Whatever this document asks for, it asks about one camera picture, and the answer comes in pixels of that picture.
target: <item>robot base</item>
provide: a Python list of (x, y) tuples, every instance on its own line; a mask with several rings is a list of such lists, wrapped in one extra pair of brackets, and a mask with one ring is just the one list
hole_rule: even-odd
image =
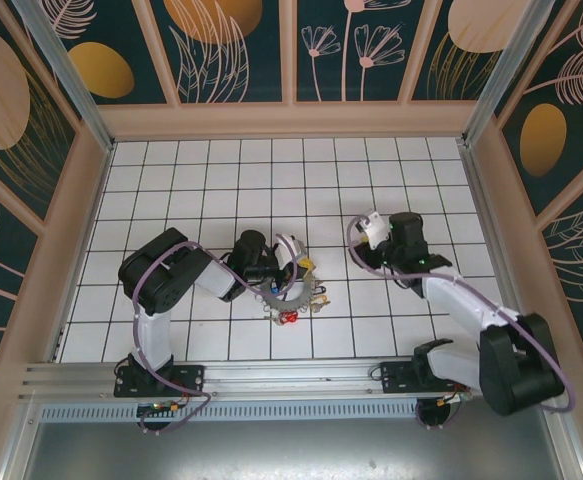
[[(204, 367), (202, 365), (175, 365), (173, 356), (157, 371), (158, 375), (176, 385), (202, 391)], [(158, 382), (129, 355), (129, 366), (118, 368), (113, 396), (116, 398), (178, 398), (181, 392)]]

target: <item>white tile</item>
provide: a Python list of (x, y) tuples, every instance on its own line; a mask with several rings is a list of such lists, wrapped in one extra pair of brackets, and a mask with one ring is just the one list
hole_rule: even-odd
[(391, 317), (354, 318), (357, 357), (393, 357), (396, 354)]
[(231, 322), (229, 360), (268, 360), (270, 330), (267, 320)]
[(98, 220), (126, 220), (133, 215), (136, 193), (105, 193)]
[(145, 166), (142, 169), (140, 190), (171, 190), (173, 182), (172, 166)]
[(356, 280), (349, 282), (352, 315), (389, 315), (387, 285), (376, 280)]
[[(211, 190), (206, 192), (207, 195), (213, 193)], [(200, 218), (202, 215), (202, 198), (204, 192), (200, 191), (182, 191), (171, 192), (169, 200), (168, 218)]]
[(433, 329), (435, 330), (435, 338), (449, 338), (456, 342), (475, 343), (471, 337), (458, 322), (453, 320), (450, 315), (433, 315)]
[(369, 167), (374, 187), (401, 187), (404, 185), (399, 162), (371, 162)]
[(115, 285), (79, 287), (72, 322), (108, 322), (113, 311)]
[(130, 224), (131, 222), (126, 220), (98, 221), (90, 249), (93, 251), (124, 250)]
[(145, 165), (173, 165), (175, 163), (178, 142), (149, 142)]
[(401, 165), (405, 185), (430, 186), (437, 184), (431, 162), (408, 161), (401, 162)]
[(312, 313), (313, 318), (350, 317), (349, 289), (345, 281), (326, 281), (322, 284), (326, 289), (326, 296), (331, 302), (318, 313)]
[(367, 160), (364, 138), (336, 138), (335, 153), (338, 162)]
[(271, 140), (242, 140), (241, 163), (270, 163)]
[(408, 187), (407, 198), (412, 212), (444, 213), (438, 187)]
[(498, 281), (495, 277), (467, 278), (465, 281), (477, 289), (482, 295), (486, 295), (489, 300), (502, 305), (502, 295), (500, 294), (500, 287), (498, 287)]
[(307, 163), (304, 166), (307, 187), (337, 187), (335, 162)]
[(341, 188), (340, 205), (343, 215), (361, 215), (374, 209), (371, 188)]
[(429, 160), (429, 149), (424, 138), (396, 138), (400, 160)]
[(271, 190), (240, 190), (238, 192), (239, 217), (270, 217)]
[(173, 190), (203, 190), (206, 165), (177, 165), (173, 175)]
[(140, 183), (142, 167), (111, 167), (107, 192), (135, 192)]
[(176, 163), (192, 164), (192, 163), (207, 163), (209, 155), (209, 141), (208, 140), (190, 140), (180, 142), (178, 147), (178, 157)]
[(306, 191), (307, 215), (340, 215), (337, 188), (310, 188)]
[(271, 325), (271, 357), (274, 360), (311, 358), (311, 321), (298, 319), (287, 325)]
[(449, 227), (444, 215), (422, 215), (424, 239), (427, 243), (451, 243)]
[(138, 250), (164, 232), (164, 220), (134, 220), (131, 222), (127, 250)]
[(349, 358), (353, 356), (351, 320), (319, 318), (313, 320), (315, 358)]
[(147, 142), (118, 143), (113, 157), (113, 165), (142, 165), (147, 151)]
[(271, 219), (270, 218), (238, 218), (236, 228), (236, 240), (240, 238), (245, 230), (257, 230), (266, 239), (267, 245), (271, 244)]
[(187, 359), (189, 322), (171, 322), (169, 336), (173, 359), (176, 362), (184, 362)]
[(234, 219), (203, 219), (200, 243), (205, 248), (233, 248), (235, 235)]
[(133, 304), (131, 303), (131, 299), (124, 294), (124, 289), (121, 285), (117, 287), (111, 321), (112, 322), (133, 321)]
[(380, 215), (392, 215), (409, 211), (407, 192), (404, 187), (373, 187), (375, 208)]
[(62, 363), (101, 362), (108, 323), (72, 323), (66, 333)]
[(204, 288), (193, 292), (193, 309), (191, 320), (229, 320), (231, 304), (223, 302)]
[(278, 163), (273, 165), (273, 187), (304, 187), (304, 166), (301, 163)]
[(89, 252), (82, 275), (84, 285), (117, 285), (122, 252)]
[(338, 163), (338, 184), (340, 187), (368, 187), (371, 185), (367, 162)]
[(271, 188), (271, 164), (240, 165), (240, 188)]
[(246, 291), (231, 302), (231, 318), (263, 320), (266, 314), (262, 308), (255, 295)]
[(102, 361), (117, 363), (126, 358), (133, 348), (133, 323), (112, 323)]
[(272, 222), (273, 238), (276, 235), (293, 235), (298, 240), (307, 243), (306, 217), (279, 217)]
[(240, 140), (211, 140), (209, 163), (238, 163)]
[(454, 160), (460, 158), (455, 138), (427, 138), (433, 160)]
[(238, 165), (209, 165), (207, 168), (207, 190), (237, 188), (238, 186)]
[(458, 268), (465, 277), (492, 277), (491, 258), (486, 245), (454, 245)]
[(313, 274), (320, 280), (346, 280), (346, 259), (343, 247), (311, 248), (309, 258), (316, 268)]
[(326, 162), (335, 160), (332, 138), (305, 138), (304, 160), (307, 162)]
[(306, 215), (304, 190), (284, 189), (273, 190), (273, 216), (293, 217)]
[(411, 356), (413, 350), (420, 345), (435, 340), (431, 317), (419, 315), (412, 317), (393, 317), (395, 342), (398, 355)]
[(235, 190), (209, 190), (204, 194), (202, 216), (204, 218), (233, 218), (236, 214), (237, 203), (238, 192)]
[(175, 228), (192, 242), (200, 239), (200, 220), (167, 219), (166, 228)]
[(229, 322), (191, 322), (187, 360), (227, 360)]
[(193, 301), (193, 291), (195, 287), (189, 288), (187, 293), (171, 309), (171, 320), (182, 321), (191, 319), (191, 303)]
[(299, 138), (280, 138), (273, 140), (274, 162), (302, 162), (304, 153)]
[(469, 187), (440, 187), (446, 213), (473, 213), (475, 204)]
[(367, 138), (366, 142), (369, 161), (398, 159), (398, 149), (393, 138)]
[(477, 215), (447, 215), (453, 243), (484, 243), (482, 227)]
[(309, 217), (307, 223), (309, 226), (309, 246), (341, 247), (344, 245), (340, 217)]
[(468, 185), (467, 175), (461, 161), (433, 162), (438, 185)]
[(411, 289), (404, 290), (393, 282), (389, 284), (391, 315), (428, 315), (429, 303)]
[(139, 192), (133, 211), (134, 219), (167, 218), (171, 192)]

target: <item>metal bracket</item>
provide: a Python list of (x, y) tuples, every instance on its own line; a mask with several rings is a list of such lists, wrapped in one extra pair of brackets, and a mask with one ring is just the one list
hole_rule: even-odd
[(453, 393), (455, 383), (433, 378), (426, 384), (418, 379), (411, 361), (383, 362), (380, 364), (382, 391), (384, 393)]

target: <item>vented metal panel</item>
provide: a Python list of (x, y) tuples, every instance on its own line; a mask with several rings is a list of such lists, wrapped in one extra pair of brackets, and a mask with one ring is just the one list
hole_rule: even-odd
[[(55, 404), (42, 411), (41, 423), (122, 423), (137, 422), (142, 404)], [(161, 412), (147, 421), (178, 420), (197, 404), (178, 412)], [(256, 420), (328, 420), (351, 418), (412, 418), (413, 399), (216, 402), (204, 408), (191, 421), (226, 422)]]

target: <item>cable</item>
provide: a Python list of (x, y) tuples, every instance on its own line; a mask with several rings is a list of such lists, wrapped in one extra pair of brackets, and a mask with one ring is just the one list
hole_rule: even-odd
[(553, 357), (549, 354), (549, 352), (547, 352), (542, 347), (542, 345), (540, 345), (537, 342), (537, 340), (535, 338), (533, 338), (529, 333), (527, 333), (527, 331), (524, 328), (522, 328), (520, 325), (518, 325), (518, 322), (516, 322), (514, 319), (509, 317), (509, 315), (504, 313), (495, 303), (493, 303), (491, 300), (489, 300), (488, 297), (484, 296), (478, 290), (476, 290), (471, 285), (466, 283), (462, 278), (456, 278), (456, 277), (453, 277), (451, 275), (444, 275), (441, 273), (408, 273), (408, 274), (398, 274), (398, 275), (387, 275), (386, 273), (376, 272), (374, 269), (369, 267), (364, 262), (364, 260), (362, 260), (362, 258), (360, 258), (360, 255), (358, 255), (358, 252), (355, 251), (355, 248), (353, 248), (353, 237), (351, 235), (351, 232), (352, 232), (355, 224), (358, 223), (363, 218), (367, 218), (367, 217), (365, 217), (364, 215), (358, 215), (355, 218), (353, 218), (353, 220), (351, 220), (351, 222), (349, 222), (349, 225), (347, 226), (347, 238), (346, 238), (347, 248), (349, 249), (349, 253), (356, 260), (358, 265), (360, 265), (364, 270), (368, 271), (372, 275), (375, 275), (376, 277), (386, 278), (388, 280), (404, 281), (404, 280), (419, 280), (422, 278), (439, 278), (441, 280), (446, 280), (448, 282), (452, 282), (452, 283), (460, 286), (461, 288), (464, 288), (469, 293), (471, 293), (473, 296), (475, 296), (478, 300), (480, 300), (481, 302), (486, 304), (487, 307), (489, 307), (489, 309), (493, 312), (494, 315), (497, 315), (500, 318), (502, 318), (503, 320), (505, 320), (509, 325), (511, 325), (520, 334), (520, 336), (522, 338), (524, 338), (527, 342), (529, 342), (531, 344), (531, 346), (538, 351), (540, 356), (542, 356), (542, 358), (544, 358), (544, 360), (549, 364), (549, 366), (553, 369), (555, 374), (558, 376), (558, 378), (560, 379), (560, 381), (564, 385), (564, 388), (566, 389), (567, 395), (568, 395), (568, 402), (567, 402), (566, 406), (553, 407), (550, 405), (542, 405), (541, 404), (540, 407), (543, 410), (546, 410), (548, 412), (554, 412), (554, 413), (567, 413), (567, 412), (571, 412), (575, 408), (575, 390), (573, 388), (573, 385), (571, 384), (571, 382), (567, 378), (566, 374), (560, 368), (560, 365), (558, 365), (558, 363), (553, 359)]
[(151, 367), (151, 365), (149, 365), (149, 360), (144, 355), (144, 352), (142, 351), (142, 347), (140, 346), (140, 304), (138, 303), (138, 297), (140, 296), (140, 290), (144, 286), (144, 283), (147, 281), (147, 279), (153, 273), (153, 271), (162, 264), (162, 262), (164, 261), (164, 259), (166, 259), (170, 255), (173, 255), (175, 252), (177, 252), (178, 250), (181, 250), (183, 248), (199, 248), (203, 252), (205, 252), (207, 255), (209, 255), (222, 268), (224, 268), (227, 272), (229, 272), (233, 276), (233, 278), (236, 279), (236, 281), (238, 283), (240, 283), (241, 285), (243, 285), (244, 287), (246, 287), (248, 290), (250, 290), (250, 291), (252, 291), (254, 293), (257, 293), (259, 295), (262, 295), (263, 297), (268, 296), (268, 297), (275, 298), (277, 296), (284, 295), (289, 290), (291, 290), (291, 288), (293, 288), (293, 285), (295, 284), (295, 278), (296, 278), (296, 276), (298, 274), (298, 259), (294, 255), (293, 248), (291, 247), (291, 245), (289, 244), (289, 242), (282, 235), (278, 234), (277, 236), (282, 241), (282, 243), (284, 244), (284, 246), (291, 253), (291, 257), (293, 258), (293, 260), (292, 260), (292, 262), (293, 262), (293, 276), (291, 277), (291, 282), (289, 283), (289, 285), (287, 285), (283, 290), (281, 290), (280, 292), (278, 292), (275, 295), (272, 294), (272, 293), (263, 292), (261, 290), (258, 290), (258, 289), (255, 289), (255, 288), (251, 287), (247, 282), (245, 282), (242, 278), (240, 278), (239, 275), (237, 275), (233, 270), (231, 270), (228, 266), (226, 266), (223, 262), (221, 262), (220, 259), (218, 259), (214, 254), (212, 254), (211, 252), (209, 252), (207, 249), (205, 249), (202, 245), (200, 245), (197, 242), (187, 241), (187, 242), (180, 242), (180, 243), (174, 245), (169, 250), (167, 250), (162, 255), (160, 255), (149, 266), (149, 268), (142, 274), (142, 276), (140, 277), (140, 280), (138, 280), (137, 285), (133, 289), (133, 295), (131, 296), (131, 302), (133, 303), (133, 311), (134, 311), (134, 315), (133, 315), (133, 343), (135, 345), (135, 350), (138, 353), (138, 356), (140, 357), (140, 361), (142, 363), (142, 366), (144, 367), (144, 369), (147, 372), (149, 372), (151, 374), (151, 376), (153, 378), (155, 378), (158, 382), (163, 383), (167, 387), (171, 387), (172, 389), (174, 389), (174, 390), (176, 390), (178, 392), (185, 393), (185, 394), (188, 394), (190, 396), (204, 397), (205, 398), (205, 400), (200, 405), (198, 405), (196, 408), (194, 408), (191, 411), (191, 413), (189, 413), (183, 419), (178, 420), (175, 423), (170, 423), (168, 426), (164, 427), (161, 430), (157, 430), (157, 431), (149, 430), (146, 427), (146, 425), (144, 424), (144, 420), (146, 419), (146, 417), (148, 416), (148, 414), (143, 415), (140, 418), (140, 427), (142, 428), (142, 432), (144, 434), (147, 434), (147, 433), (151, 432), (153, 435), (156, 435), (157, 436), (157, 435), (160, 435), (160, 432), (168, 433), (170, 431), (173, 431), (173, 430), (181, 427), (182, 425), (184, 425), (186, 422), (188, 422), (191, 417), (197, 415), (198, 412), (200, 410), (202, 410), (204, 407), (206, 407), (207, 404), (211, 401), (211, 395), (209, 395), (208, 393), (202, 392), (202, 391), (198, 391), (198, 390), (192, 390), (192, 389), (189, 389), (189, 388), (180, 387), (180, 386), (176, 385), (175, 383), (170, 382), (166, 378), (163, 378), (161, 375), (159, 375), (153, 369), (153, 367)]

